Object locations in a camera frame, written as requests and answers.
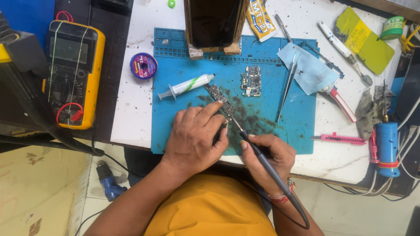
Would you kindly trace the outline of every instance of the syringe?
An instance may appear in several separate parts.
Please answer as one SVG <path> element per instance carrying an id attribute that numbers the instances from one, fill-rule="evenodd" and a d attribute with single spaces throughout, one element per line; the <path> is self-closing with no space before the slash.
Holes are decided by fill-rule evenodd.
<path id="1" fill-rule="evenodd" d="M 177 84 L 175 86 L 171 86 L 169 85 L 169 90 L 160 94 L 157 93 L 159 95 L 160 100 L 162 100 L 162 97 L 167 97 L 167 96 L 173 96 L 176 100 L 176 96 L 180 95 L 181 93 L 185 93 L 191 89 L 195 89 L 197 87 L 200 87 L 204 84 L 208 84 L 210 83 L 210 80 L 214 79 L 214 76 L 217 74 L 204 74 L 202 76 L 196 77 L 194 79 L 190 79 L 188 81 L 185 81 L 184 83 L 180 83 Z"/>

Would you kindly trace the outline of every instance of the phone screen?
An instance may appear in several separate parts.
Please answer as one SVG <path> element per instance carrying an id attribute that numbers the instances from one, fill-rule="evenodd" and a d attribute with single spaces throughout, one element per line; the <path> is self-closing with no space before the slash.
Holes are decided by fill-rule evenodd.
<path id="1" fill-rule="evenodd" d="M 192 44 L 227 47 L 232 44 L 243 0 L 189 0 Z"/>

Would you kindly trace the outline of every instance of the yellow packet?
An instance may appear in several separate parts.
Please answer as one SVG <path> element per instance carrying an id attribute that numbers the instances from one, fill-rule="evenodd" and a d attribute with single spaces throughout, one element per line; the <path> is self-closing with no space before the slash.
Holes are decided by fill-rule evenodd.
<path id="1" fill-rule="evenodd" d="M 271 19 L 261 2 L 262 0 L 250 0 L 247 18 L 252 31 L 257 35 L 260 42 L 263 42 L 277 34 L 277 29 L 271 23 Z"/>

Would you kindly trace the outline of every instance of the multimeter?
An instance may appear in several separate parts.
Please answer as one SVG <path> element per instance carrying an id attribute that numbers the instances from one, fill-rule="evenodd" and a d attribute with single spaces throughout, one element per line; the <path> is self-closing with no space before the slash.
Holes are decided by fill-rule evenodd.
<path id="1" fill-rule="evenodd" d="M 50 69 L 43 83 L 44 94 L 56 115 L 70 102 L 79 104 L 84 112 L 81 119 L 74 121 L 71 118 L 80 107 L 64 107 L 58 115 L 61 127 L 92 127 L 104 48 L 104 34 L 93 27 L 68 21 L 51 22 L 46 36 L 45 55 Z"/>

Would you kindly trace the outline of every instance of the white table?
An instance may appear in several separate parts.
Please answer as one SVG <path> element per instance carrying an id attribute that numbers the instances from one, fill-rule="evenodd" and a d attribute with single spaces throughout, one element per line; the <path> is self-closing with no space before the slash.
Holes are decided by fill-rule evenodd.
<path id="1" fill-rule="evenodd" d="M 317 27 L 318 21 L 323 20 L 332 29 L 336 19 L 346 7 L 337 2 L 331 3 L 330 0 L 268 0 L 266 9 L 278 29 L 274 15 L 279 14 L 292 38 L 318 40 L 321 53 L 344 72 L 344 79 L 338 79 L 336 86 L 342 98 L 355 111 L 362 92 L 367 88 L 353 68 L 330 45 Z M 354 11 L 376 34 L 382 33 L 385 18 L 356 8 Z M 151 42 L 154 40 L 154 27 L 185 29 L 183 1 L 177 0 L 174 9 L 169 8 L 166 1 L 134 1 L 110 139 L 112 142 L 150 148 L 152 81 L 136 79 L 129 70 L 129 61 L 134 54 L 139 52 L 153 55 Z M 245 22 L 242 34 L 253 35 L 248 22 Z M 282 30 L 276 37 L 285 37 Z M 395 55 L 381 75 L 375 76 L 367 68 L 362 68 L 363 73 L 369 74 L 374 80 L 371 93 L 375 85 L 383 84 L 384 79 L 388 85 L 392 84 L 401 46 L 398 40 L 389 41 L 388 44 L 395 49 Z M 356 125 L 351 123 L 337 106 L 317 95 L 315 134 L 333 132 L 340 135 L 358 136 Z M 292 173 L 355 184 L 366 175 L 369 155 L 368 145 L 354 146 L 314 141 L 313 154 L 297 155 Z M 239 156 L 223 156 L 221 160 L 242 163 Z"/>

